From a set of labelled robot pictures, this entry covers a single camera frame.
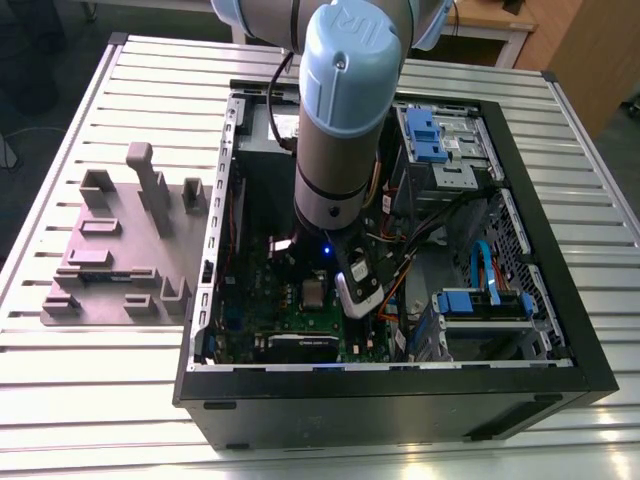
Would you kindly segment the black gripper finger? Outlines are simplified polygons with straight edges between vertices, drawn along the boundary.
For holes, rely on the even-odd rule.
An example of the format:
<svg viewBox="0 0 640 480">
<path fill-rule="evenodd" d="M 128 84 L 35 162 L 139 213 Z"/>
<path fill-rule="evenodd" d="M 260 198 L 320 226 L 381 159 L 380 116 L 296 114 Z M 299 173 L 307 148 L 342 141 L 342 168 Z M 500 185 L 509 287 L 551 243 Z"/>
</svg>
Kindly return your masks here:
<svg viewBox="0 0 640 480">
<path fill-rule="evenodd" d="M 277 260 L 289 251 L 292 243 L 291 238 L 270 236 L 268 238 L 267 258 L 269 260 Z"/>
</svg>

